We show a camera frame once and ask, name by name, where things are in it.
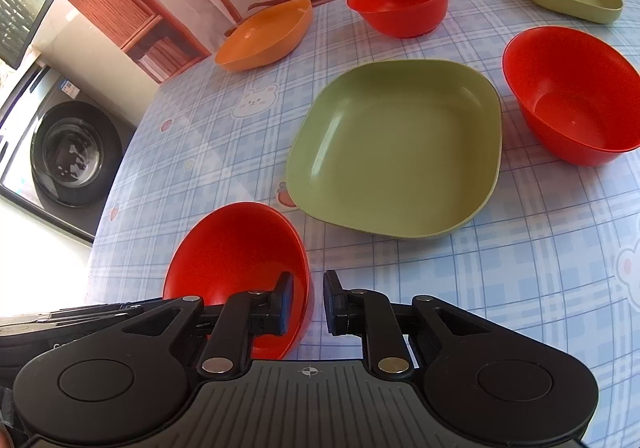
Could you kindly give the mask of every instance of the green square plate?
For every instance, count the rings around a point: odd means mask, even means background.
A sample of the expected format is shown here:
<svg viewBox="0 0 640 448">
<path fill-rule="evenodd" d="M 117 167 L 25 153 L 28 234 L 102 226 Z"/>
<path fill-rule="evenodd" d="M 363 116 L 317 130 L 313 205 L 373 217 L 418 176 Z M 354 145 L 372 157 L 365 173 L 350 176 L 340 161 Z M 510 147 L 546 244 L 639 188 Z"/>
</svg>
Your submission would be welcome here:
<svg viewBox="0 0 640 448">
<path fill-rule="evenodd" d="M 307 214 L 391 235 L 431 237 L 471 219 L 500 167 L 500 100 L 482 74 L 447 60 L 356 67 L 318 95 L 287 161 Z"/>
</svg>

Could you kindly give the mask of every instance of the tablecloth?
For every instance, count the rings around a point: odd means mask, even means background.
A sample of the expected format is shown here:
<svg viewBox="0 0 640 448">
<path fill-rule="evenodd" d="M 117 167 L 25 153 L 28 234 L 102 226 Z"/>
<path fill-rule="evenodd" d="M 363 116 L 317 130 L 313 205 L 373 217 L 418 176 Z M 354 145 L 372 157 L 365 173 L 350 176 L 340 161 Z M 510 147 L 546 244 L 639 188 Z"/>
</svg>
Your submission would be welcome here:
<svg viewBox="0 0 640 448">
<path fill-rule="evenodd" d="M 304 240 L 316 295 L 325 269 L 344 287 L 409 303 L 428 293 L 570 352 L 595 375 L 600 402 L 585 441 L 640 444 L 640 154 L 598 168 L 545 151 L 502 75 L 507 42 L 534 26 L 578 28 L 640 63 L 640 0 L 610 26 L 556 14 L 528 0 L 450 0 L 432 33 L 396 40 L 335 0 L 283 60 L 241 73 L 212 58 L 165 82 L 113 184 L 90 258 L 90 303 L 158 297 L 186 233 L 222 205 L 275 206 Z M 319 91 L 373 60 L 443 58 L 497 88 L 504 147 L 495 193 L 462 229 L 394 240 L 336 227 L 282 205 L 287 154 Z M 292 358 L 359 357 L 360 340 L 331 336 L 321 298 Z"/>
</svg>

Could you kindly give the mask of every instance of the metal rivet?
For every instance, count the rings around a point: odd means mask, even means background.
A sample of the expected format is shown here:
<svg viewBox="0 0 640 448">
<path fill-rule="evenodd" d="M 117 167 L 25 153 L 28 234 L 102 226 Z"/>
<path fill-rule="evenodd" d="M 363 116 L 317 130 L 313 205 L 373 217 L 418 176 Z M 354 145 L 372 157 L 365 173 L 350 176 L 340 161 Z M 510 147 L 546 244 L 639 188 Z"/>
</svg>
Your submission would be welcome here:
<svg viewBox="0 0 640 448">
<path fill-rule="evenodd" d="M 202 370 L 211 374 L 224 374 L 234 368 L 234 362 L 227 358 L 209 358 L 202 362 Z"/>
<path fill-rule="evenodd" d="M 400 374 L 409 369 L 409 362 L 402 358 L 382 358 L 378 362 L 378 368 L 388 374 Z"/>
</svg>

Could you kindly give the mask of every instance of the orange bowl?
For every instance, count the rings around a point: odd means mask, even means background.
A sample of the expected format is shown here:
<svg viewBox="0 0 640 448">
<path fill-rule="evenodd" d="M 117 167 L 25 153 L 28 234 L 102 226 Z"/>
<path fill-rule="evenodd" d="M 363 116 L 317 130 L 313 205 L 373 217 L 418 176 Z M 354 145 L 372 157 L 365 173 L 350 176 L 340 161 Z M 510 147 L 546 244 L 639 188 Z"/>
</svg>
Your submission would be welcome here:
<svg viewBox="0 0 640 448">
<path fill-rule="evenodd" d="M 181 242 L 169 265 L 163 298 L 198 295 L 205 305 L 241 291 L 270 291 L 281 272 L 293 275 L 289 327 L 283 336 L 256 338 L 252 357 L 279 360 L 306 332 L 313 284 L 305 247 L 293 225 L 261 203 L 233 203 L 207 215 Z"/>
<path fill-rule="evenodd" d="M 270 6 L 236 28 L 216 53 L 216 64 L 228 71 L 272 64 L 296 48 L 312 20 L 310 0 Z"/>
</svg>

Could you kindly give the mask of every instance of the washing machine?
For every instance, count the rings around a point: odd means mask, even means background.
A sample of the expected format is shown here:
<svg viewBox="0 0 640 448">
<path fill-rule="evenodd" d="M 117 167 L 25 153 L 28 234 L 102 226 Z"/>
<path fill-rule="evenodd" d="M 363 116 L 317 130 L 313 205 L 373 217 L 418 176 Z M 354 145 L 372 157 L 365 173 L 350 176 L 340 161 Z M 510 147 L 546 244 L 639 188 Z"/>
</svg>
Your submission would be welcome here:
<svg viewBox="0 0 640 448">
<path fill-rule="evenodd" d="M 34 64 L 0 109 L 0 196 L 92 243 L 135 127 Z"/>
</svg>

